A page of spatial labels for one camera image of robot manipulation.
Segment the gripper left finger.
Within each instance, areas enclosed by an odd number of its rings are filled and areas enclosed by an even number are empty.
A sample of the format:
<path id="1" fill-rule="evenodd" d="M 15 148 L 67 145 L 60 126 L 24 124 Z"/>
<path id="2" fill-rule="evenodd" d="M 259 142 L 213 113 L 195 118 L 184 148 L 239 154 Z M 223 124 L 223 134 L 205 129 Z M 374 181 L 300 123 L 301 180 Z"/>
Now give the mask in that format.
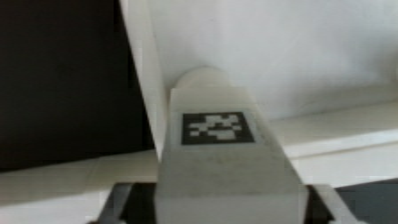
<path id="1" fill-rule="evenodd" d="M 86 224 L 156 224 L 154 182 L 115 183 L 97 215 Z"/>

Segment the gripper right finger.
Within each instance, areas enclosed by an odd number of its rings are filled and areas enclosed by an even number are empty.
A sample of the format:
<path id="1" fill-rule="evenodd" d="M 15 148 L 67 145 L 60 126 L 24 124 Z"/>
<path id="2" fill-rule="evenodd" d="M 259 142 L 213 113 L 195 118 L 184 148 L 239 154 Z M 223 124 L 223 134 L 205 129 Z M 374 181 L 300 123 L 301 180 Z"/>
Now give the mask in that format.
<path id="1" fill-rule="evenodd" d="M 307 190 L 303 224 L 367 224 L 355 217 L 333 188 L 314 184 L 307 186 Z"/>

